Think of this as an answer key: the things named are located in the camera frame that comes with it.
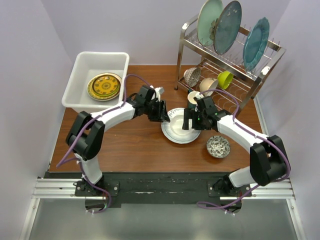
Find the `white blue-rimmed deep plate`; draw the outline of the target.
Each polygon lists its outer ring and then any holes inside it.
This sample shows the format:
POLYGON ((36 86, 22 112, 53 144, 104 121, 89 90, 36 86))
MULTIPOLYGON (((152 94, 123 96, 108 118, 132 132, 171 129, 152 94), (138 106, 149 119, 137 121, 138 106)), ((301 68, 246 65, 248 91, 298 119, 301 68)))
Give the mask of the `white blue-rimmed deep plate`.
POLYGON ((189 122, 189 129, 183 130, 184 108, 178 107, 168 111, 170 122, 162 122, 161 130, 164 136, 170 141, 177 144, 188 144, 196 140, 201 131, 191 128, 192 123, 189 122))

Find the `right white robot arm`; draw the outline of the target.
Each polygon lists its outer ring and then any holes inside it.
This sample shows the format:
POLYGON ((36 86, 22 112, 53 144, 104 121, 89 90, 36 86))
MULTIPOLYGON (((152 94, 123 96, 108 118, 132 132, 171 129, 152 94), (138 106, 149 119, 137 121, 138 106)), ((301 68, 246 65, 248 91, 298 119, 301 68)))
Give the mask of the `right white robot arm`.
POLYGON ((250 184, 266 186, 289 177, 291 166, 282 139, 254 131, 227 110, 218 110, 211 97, 200 97, 196 108, 184 108, 183 130, 214 130, 226 135, 249 153, 249 166, 239 168, 214 183, 215 191, 233 197, 250 184))

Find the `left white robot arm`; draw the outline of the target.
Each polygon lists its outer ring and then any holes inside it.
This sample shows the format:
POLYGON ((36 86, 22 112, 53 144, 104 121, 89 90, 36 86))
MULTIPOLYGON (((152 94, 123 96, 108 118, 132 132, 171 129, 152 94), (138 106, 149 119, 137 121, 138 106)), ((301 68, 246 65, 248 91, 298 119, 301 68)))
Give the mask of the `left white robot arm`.
POLYGON ((142 115, 146 115, 151 122, 169 123, 166 101, 161 99, 163 92, 163 87, 143 85, 138 93, 133 93, 105 111, 82 111, 77 115, 66 137, 66 143, 77 158, 85 189, 92 196, 108 195, 98 161, 104 133, 122 122, 142 115))

